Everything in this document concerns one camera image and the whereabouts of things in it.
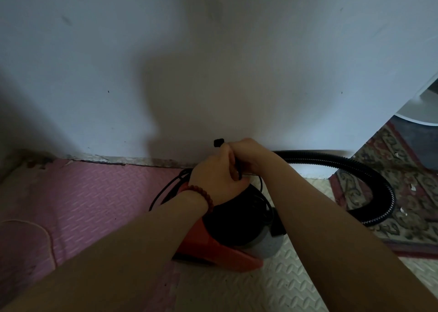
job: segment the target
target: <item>person's left hand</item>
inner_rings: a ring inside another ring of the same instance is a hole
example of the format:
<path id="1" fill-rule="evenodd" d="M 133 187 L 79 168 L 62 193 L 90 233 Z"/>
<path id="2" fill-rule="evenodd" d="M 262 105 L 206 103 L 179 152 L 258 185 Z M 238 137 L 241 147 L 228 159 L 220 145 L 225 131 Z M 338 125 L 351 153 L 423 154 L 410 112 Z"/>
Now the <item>person's left hand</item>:
<path id="1" fill-rule="evenodd" d="M 237 197 L 249 185 L 248 177 L 237 180 L 235 163 L 233 151 L 223 143 L 218 154 L 209 156 L 193 169 L 189 185 L 197 185 L 205 190 L 215 206 L 223 204 Z"/>

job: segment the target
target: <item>white round object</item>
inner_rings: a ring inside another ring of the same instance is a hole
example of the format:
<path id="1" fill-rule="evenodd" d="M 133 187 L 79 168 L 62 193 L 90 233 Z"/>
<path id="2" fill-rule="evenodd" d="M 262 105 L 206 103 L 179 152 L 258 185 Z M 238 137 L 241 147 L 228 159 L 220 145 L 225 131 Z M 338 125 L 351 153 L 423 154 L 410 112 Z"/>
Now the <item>white round object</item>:
<path id="1" fill-rule="evenodd" d="M 396 116 L 417 124 L 438 126 L 438 94 L 427 89 L 409 100 Z"/>

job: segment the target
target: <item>forearm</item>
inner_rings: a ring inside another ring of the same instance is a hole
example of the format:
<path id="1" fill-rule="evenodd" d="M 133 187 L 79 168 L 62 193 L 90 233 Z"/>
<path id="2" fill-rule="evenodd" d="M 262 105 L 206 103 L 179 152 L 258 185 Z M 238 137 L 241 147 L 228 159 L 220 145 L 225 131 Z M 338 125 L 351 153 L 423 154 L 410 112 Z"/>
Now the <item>forearm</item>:
<path id="1" fill-rule="evenodd" d="M 331 311 L 437 310 L 435 297 L 361 223 L 271 153 L 261 175 Z"/>
<path id="2" fill-rule="evenodd" d="M 207 208 L 200 194 L 180 193 L 66 261 L 4 310 L 117 311 L 138 307 Z"/>

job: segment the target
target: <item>red vacuum cleaner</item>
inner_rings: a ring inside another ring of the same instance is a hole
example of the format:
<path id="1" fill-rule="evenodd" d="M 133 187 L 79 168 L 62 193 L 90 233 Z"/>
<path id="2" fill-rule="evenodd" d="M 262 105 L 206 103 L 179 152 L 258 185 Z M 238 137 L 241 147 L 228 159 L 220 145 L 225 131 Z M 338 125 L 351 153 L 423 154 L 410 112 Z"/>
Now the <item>red vacuum cleaner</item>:
<path id="1" fill-rule="evenodd" d="M 220 147 L 223 139 L 214 141 Z M 396 198 L 388 181 L 367 165 L 341 156 L 310 151 L 275 152 L 288 163 L 318 164 L 342 169 L 361 179 L 373 193 L 372 200 L 363 207 L 348 212 L 365 226 L 373 226 L 391 216 Z M 241 170 L 236 161 L 241 178 Z M 152 202 L 149 210 L 172 184 L 161 204 L 172 199 L 187 187 L 192 169 L 183 169 L 172 179 Z M 236 198 L 218 205 L 213 212 L 202 217 L 190 229 L 174 255 L 184 260 L 218 265 L 238 272 L 247 272 L 263 266 L 263 260 L 277 253 L 286 231 L 278 216 L 260 190 L 254 185 Z"/>

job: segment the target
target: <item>beige cord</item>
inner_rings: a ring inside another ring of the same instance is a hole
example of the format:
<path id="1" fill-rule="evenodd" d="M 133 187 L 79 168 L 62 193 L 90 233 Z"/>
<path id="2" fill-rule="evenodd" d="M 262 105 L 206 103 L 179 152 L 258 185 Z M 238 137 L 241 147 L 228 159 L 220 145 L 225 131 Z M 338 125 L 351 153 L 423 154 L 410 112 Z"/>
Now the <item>beige cord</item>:
<path id="1" fill-rule="evenodd" d="M 42 226 L 40 226 L 39 224 L 36 224 L 36 223 L 34 223 L 34 222 L 31 222 L 31 221 L 17 220 L 17 219 L 4 220 L 4 221 L 1 221 L 0 224 L 2 224 L 2 223 L 6 223 L 6 222 L 21 222 L 21 223 L 27 223 L 27 224 L 30 224 L 31 226 L 36 226 L 36 227 L 40 228 L 42 231 L 44 231 L 44 233 L 46 234 L 46 237 L 47 237 L 47 247 L 48 247 L 48 249 L 49 249 L 49 257 L 50 257 L 50 261 L 52 262 L 53 269 L 55 270 L 55 269 L 57 268 L 55 255 L 54 255 L 54 253 L 53 253 L 52 237 L 50 236 L 50 233 L 49 233 L 44 227 L 42 227 Z"/>

